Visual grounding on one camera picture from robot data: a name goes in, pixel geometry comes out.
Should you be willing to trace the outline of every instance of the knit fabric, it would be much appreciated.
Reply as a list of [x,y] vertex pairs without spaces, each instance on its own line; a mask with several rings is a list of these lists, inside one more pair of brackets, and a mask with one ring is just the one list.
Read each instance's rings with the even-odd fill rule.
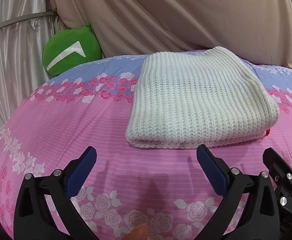
[[197,148],[263,137],[275,100],[232,52],[159,52],[142,65],[126,139],[140,148]]

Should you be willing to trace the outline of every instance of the black clamp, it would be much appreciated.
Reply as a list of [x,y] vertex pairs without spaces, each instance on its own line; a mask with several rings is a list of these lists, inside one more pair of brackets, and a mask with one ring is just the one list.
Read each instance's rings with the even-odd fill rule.
[[292,240],[292,169],[272,149],[264,151],[263,162],[277,187],[275,196],[278,202],[280,231],[285,235],[282,240]]
[[[64,170],[55,170],[50,176],[35,178],[31,173],[22,182],[14,215],[15,240],[98,240],[83,221],[70,198],[76,196],[96,162],[93,147]],[[67,235],[58,230],[44,195],[51,195],[62,219]]]
[[[222,203],[195,240],[278,240],[279,213],[273,186],[267,172],[246,175],[229,168],[205,145],[197,148],[197,160]],[[243,194],[249,193],[235,230],[226,231]]]

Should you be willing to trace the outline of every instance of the beige curtain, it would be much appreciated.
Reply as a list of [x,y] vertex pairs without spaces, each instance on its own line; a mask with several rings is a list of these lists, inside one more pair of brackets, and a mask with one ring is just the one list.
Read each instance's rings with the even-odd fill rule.
[[[43,11],[46,0],[0,0],[0,23]],[[42,52],[53,34],[48,17],[0,29],[0,128],[24,99],[49,79]]]
[[292,68],[292,0],[51,0],[60,28],[90,23],[106,57],[223,46]]

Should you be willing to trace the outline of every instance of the green pillow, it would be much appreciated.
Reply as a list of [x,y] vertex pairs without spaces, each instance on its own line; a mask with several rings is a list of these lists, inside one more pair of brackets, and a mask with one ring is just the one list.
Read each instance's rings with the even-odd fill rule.
[[101,47],[90,30],[90,24],[80,30],[65,30],[55,34],[47,42],[43,53],[44,66],[52,76],[101,58]]

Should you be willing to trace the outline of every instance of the pink bedsheet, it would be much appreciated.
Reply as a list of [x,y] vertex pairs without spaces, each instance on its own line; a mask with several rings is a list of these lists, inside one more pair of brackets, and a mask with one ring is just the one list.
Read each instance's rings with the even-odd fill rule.
[[[71,201],[101,240],[123,237],[139,223],[148,224],[150,239],[193,239],[222,200],[198,164],[196,150],[145,150],[130,146],[125,131],[133,96],[129,99],[121,91],[110,96],[103,87],[109,84],[111,88],[112,82],[116,86],[129,84],[133,79],[104,75],[91,83],[101,82],[103,77],[108,80],[97,86],[93,95],[86,91],[73,99],[56,100],[59,95],[54,98],[49,90],[57,91],[61,86],[44,84],[0,131],[2,225],[12,236],[15,203],[26,173],[51,174],[78,158],[87,146],[93,146],[97,150],[96,165]],[[64,86],[75,84],[76,89],[76,85],[84,86],[81,81],[65,82]],[[279,89],[269,93],[277,98],[287,95]],[[292,104],[281,107],[278,123],[268,136],[211,148],[211,152],[228,166],[257,175],[266,169],[262,154],[268,147],[273,147],[292,167]],[[228,231],[238,222],[245,201],[243,197]],[[57,226],[65,231],[51,198],[47,197],[47,202]]]

